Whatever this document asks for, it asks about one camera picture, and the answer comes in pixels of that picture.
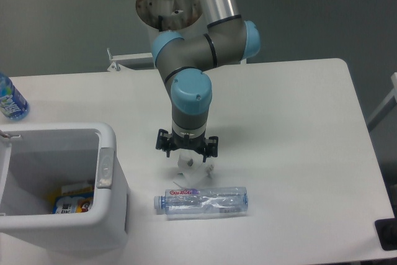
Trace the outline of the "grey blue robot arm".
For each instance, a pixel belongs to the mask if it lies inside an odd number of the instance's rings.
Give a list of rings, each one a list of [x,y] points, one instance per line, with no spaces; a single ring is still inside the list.
[[[159,35],[151,46],[172,105],[172,129],[160,130],[156,148],[170,153],[183,149],[204,158],[218,154],[218,137],[207,137],[212,83],[207,71],[258,54],[261,38],[255,24],[244,20],[235,0],[199,0],[207,20],[207,32],[185,39],[178,29],[165,28],[165,8],[182,17],[181,0],[154,0],[152,15]]]

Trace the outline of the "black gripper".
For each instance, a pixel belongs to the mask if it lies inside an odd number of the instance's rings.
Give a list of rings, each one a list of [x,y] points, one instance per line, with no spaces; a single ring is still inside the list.
[[[155,148],[165,152],[166,156],[170,157],[171,143],[176,149],[191,150],[202,155],[204,163],[208,158],[216,158],[218,156],[217,136],[205,138],[205,135],[201,134],[196,138],[185,138],[180,137],[177,134],[171,135],[167,130],[159,129]]]

